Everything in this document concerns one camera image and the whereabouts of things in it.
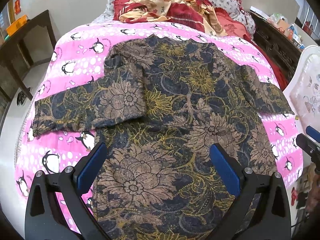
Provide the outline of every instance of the plastic bag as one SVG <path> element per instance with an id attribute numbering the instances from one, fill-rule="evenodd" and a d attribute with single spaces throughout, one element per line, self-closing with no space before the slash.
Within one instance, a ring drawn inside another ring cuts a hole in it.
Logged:
<path id="1" fill-rule="evenodd" d="M 286 23 L 288 23 L 288 19 L 281 13 L 274 13 L 267 19 L 268 23 L 271 23 L 274 26 L 277 26 L 279 20 L 284 20 Z"/>

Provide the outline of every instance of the wooden cabinet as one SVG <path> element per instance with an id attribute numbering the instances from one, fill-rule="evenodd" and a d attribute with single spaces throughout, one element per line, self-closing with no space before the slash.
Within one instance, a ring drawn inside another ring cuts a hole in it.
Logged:
<path id="1" fill-rule="evenodd" d="M 296 71 L 301 50 L 266 20 L 253 12 L 251 16 L 256 23 L 253 40 L 279 66 L 290 82 Z"/>

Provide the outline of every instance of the pink bed sheet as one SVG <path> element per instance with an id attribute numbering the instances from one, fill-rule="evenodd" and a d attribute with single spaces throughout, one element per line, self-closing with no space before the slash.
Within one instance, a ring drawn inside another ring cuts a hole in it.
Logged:
<path id="1" fill-rule="evenodd" d="M 213 42 L 236 63 L 254 68 L 261 82 L 271 82 L 279 87 L 266 59 L 254 46 L 239 37 L 218 38 L 184 25 L 166 22 L 126 24 L 110 21 L 76 27 L 59 39 L 35 100 L 102 77 L 103 61 L 113 45 L 130 39 L 143 39 L 153 33 L 159 38 L 166 36 L 175 40 L 191 38 L 198 42 Z M 82 141 L 76 139 L 80 137 L 79 132 L 58 131 L 34 138 L 30 130 L 34 115 L 34 102 L 32 102 L 17 147 L 15 180 L 17 191 L 25 203 L 36 171 L 42 170 L 46 174 L 47 169 L 62 171 L 69 165 L 75 166 L 81 157 L 89 153 Z M 302 150 L 295 143 L 298 131 L 294 115 L 261 114 L 260 116 L 272 145 L 278 171 L 288 187 L 302 174 L 303 168 Z M 44 159 L 49 161 L 45 165 L 47 169 L 43 165 Z M 62 194 L 57 196 L 70 228 L 79 231 Z M 92 191 L 82 196 L 89 208 L 94 201 L 91 197 Z"/>

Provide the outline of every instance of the blue gripper pad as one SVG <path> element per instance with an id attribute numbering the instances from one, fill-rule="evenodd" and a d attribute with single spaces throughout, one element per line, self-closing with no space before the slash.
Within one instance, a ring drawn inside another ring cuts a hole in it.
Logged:
<path id="1" fill-rule="evenodd" d="M 240 195 L 240 179 L 234 172 L 228 161 L 224 158 L 219 149 L 212 145 L 210 147 L 210 159 L 216 171 L 220 175 L 222 182 L 231 195 L 238 197 Z"/>
<path id="2" fill-rule="evenodd" d="M 93 155 L 91 156 L 90 160 L 77 176 L 77 191 L 79 195 L 85 194 L 89 191 L 92 183 L 97 177 L 99 170 L 101 169 L 106 159 L 106 145 L 104 143 L 101 143 L 96 150 L 95 148 L 96 147 L 94 147 L 91 151 L 93 152 Z"/>
<path id="3" fill-rule="evenodd" d="M 309 125 L 306 128 L 306 133 L 307 135 L 312 137 L 314 140 L 316 140 L 316 142 L 320 143 L 320 133 L 316 129 L 314 129 Z"/>

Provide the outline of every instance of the yellow basket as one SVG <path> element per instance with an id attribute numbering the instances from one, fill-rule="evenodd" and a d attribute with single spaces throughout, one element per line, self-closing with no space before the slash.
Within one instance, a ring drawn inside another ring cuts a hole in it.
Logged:
<path id="1" fill-rule="evenodd" d="M 28 16 L 24 15 L 20 17 L 18 20 L 16 20 L 14 23 L 12 23 L 7 29 L 7 33 L 9 36 L 12 36 L 18 29 L 20 29 L 23 25 L 26 24 L 28 20 Z"/>

